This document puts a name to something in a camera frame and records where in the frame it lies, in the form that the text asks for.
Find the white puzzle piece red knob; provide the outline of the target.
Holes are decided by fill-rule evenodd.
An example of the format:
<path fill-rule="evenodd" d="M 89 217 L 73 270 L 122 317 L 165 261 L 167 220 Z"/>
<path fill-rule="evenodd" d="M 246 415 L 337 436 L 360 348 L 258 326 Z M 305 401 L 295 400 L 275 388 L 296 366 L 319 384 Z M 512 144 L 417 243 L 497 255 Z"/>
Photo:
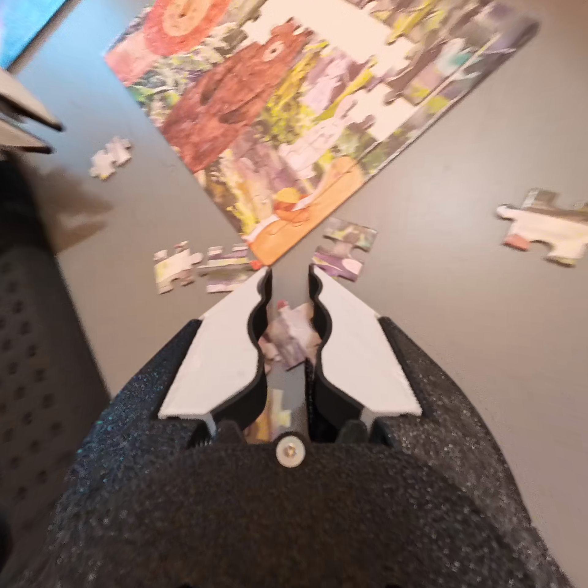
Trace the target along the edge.
<path fill-rule="evenodd" d="M 302 339 L 303 334 L 316 333 L 311 325 L 311 318 L 312 307 L 309 303 L 304 303 L 298 307 L 291 308 L 286 301 L 280 300 L 277 303 L 276 316 L 269 322 L 268 327 L 287 331 L 291 336 Z M 280 363 L 276 348 L 271 342 L 269 342 L 266 336 L 266 330 L 259 339 L 259 345 L 264 354 L 266 363 Z"/>

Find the purple grey striped puzzle piece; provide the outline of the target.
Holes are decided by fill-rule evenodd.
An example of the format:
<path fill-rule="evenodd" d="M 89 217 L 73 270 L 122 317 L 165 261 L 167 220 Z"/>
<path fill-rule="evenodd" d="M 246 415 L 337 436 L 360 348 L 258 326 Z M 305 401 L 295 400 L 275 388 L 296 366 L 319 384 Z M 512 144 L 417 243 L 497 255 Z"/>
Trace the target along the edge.
<path fill-rule="evenodd" d="M 283 370 L 290 371 L 305 361 L 309 361 L 311 365 L 315 364 L 320 343 L 316 333 L 303 334 L 302 339 L 299 339 L 287 331 L 268 327 L 266 336 L 276 348 Z"/>

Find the pale cream puzzle piece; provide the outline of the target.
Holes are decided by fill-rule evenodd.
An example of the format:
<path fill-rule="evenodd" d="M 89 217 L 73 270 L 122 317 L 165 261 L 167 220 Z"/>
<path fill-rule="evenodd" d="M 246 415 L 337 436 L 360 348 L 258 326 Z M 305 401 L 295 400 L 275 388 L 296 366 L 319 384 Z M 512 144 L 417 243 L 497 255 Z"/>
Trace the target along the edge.
<path fill-rule="evenodd" d="M 194 266 L 201 263 L 203 254 L 192 252 L 187 240 L 176 244 L 171 253 L 167 249 L 153 254 L 153 272 L 158 294 L 171 292 L 174 282 L 181 286 L 194 282 Z"/>

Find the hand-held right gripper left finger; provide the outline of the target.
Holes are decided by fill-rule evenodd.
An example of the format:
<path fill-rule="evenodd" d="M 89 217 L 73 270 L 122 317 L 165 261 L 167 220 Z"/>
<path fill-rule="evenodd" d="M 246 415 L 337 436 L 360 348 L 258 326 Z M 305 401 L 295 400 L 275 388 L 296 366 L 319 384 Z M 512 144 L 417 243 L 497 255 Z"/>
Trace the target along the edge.
<path fill-rule="evenodd" d="M 261 268 L 199 319 L 158 418 L 253 422 L 266 405 L 259 345 L 268 326 L 272 270 Z"/>

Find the purple green puzzle piece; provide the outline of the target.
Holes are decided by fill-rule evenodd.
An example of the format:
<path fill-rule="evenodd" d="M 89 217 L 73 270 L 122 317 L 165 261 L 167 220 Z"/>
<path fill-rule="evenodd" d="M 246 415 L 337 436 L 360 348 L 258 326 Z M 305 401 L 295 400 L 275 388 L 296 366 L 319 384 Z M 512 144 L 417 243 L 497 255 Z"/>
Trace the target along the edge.
<path fill-rule="evenodd" d="M 364 268 L 356 251 L 370 253 L 378 231 L 336 217 L 328 219 L 322 235 L 323 242 L 312 256 L 312 265 L 332 278 L 356 282 Z"/>

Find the large white grey puzzle piece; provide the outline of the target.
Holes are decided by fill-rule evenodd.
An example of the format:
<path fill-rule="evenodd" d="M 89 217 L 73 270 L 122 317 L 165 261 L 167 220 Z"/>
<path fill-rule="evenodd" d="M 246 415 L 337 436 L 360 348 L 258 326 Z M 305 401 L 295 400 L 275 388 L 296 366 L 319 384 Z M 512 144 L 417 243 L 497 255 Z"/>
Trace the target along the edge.
<path fill-rule="evenodd" d="M 126 138 L 113 137 L 104 149 L 97 151 L 91 158 L 89 175 L 92 178 L 107 180 L 132 158 L 132 143 Z"/>

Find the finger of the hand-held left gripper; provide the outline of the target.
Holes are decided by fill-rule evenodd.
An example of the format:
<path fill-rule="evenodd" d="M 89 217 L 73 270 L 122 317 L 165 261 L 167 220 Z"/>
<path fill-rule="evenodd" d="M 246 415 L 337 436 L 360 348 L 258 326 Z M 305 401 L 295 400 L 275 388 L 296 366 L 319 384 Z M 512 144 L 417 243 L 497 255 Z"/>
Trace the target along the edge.
<path fill-rule="evenodd" d="M 62 122 L 44 104 L 35 98 L 21 82 L 7 70 L 1 69 L 1 101 L 17 114 L 58 132 L 63 131 Z"/>
<path fill-rule="evenodd" d="M 53 147 L 14 123 L 1 120 L 1 150 L 51 154 Z"/>

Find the dark perforated panel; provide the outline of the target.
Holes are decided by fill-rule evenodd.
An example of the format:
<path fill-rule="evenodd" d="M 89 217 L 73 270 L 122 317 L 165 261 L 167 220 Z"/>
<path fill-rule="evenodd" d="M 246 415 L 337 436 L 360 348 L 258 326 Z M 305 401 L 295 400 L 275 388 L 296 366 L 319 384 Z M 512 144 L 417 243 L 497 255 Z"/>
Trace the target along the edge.
<path fill-rule="evenodd" d="M 1 587 L 42 548 L 107 403 L 29 185 L 1 156 Z"/>

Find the grey desk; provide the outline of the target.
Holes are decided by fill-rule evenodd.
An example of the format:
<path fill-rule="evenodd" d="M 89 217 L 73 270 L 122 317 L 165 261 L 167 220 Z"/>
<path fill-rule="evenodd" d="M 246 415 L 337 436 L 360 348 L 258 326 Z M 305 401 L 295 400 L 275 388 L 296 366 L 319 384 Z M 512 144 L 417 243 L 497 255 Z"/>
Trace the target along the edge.
<path fill-rule="evenodd" d="M 587 587 L 587 259 L 576 268 L 502 245 L 498 205 L 533 187 L 587 201 L 587 1 L 509 1 L 533 40 L 335 217 L 376 229 L 349 285 L 462 388 L 533 522 Z M 115 395 L 190 319 L 221 299 L 202 281 L 158 295 L 152 255 L 239 241 L 113 76 L 104 53 L 144 1 L 72 1 L 11 70 L 64 124 L 26 176 L 105 386 Z M 91 158 L 115 136 L 131 160 L 107 180 Z"/>

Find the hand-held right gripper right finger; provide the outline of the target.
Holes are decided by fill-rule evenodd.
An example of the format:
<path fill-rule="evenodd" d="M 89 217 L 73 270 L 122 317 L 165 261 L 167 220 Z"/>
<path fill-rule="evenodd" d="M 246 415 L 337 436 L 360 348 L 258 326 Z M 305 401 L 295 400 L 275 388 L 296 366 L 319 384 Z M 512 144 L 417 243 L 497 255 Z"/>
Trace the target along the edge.
<path fill-rule="evenodd" d="M 325 419 L 421 416 L 422 405 L 383 317 L 318 266 L 309 267 L 320 337 L 313 395 Z"/>

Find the forest animal jigsaw puzzle board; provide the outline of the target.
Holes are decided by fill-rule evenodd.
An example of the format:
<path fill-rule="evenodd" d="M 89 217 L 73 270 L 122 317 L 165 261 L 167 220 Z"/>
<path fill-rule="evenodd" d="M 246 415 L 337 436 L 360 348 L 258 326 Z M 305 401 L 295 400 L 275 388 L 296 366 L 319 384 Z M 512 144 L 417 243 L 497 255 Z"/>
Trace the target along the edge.
<path fill-rule="evenodd" d="M 151 1 L 105 61 L 269 266 L 539 26 L 502 1 Z"/>

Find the striped puzzle piece red dot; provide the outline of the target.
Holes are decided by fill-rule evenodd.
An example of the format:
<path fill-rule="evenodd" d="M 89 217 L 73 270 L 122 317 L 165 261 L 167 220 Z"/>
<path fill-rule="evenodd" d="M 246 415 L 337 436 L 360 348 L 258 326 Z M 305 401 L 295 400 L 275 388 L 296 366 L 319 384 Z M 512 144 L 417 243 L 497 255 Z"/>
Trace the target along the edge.
<path fill-rule="evenodd" d="M 210 247 L 206 263 L 196 268 L 196 273 L 206 279 L 206 293 L 228 293 L 236 290 L 248 280 L 250 273 L 264 267 L 264 264 L 250 258 L 246 244 L 232 246 L 225 252 L 222 246 Z"/>

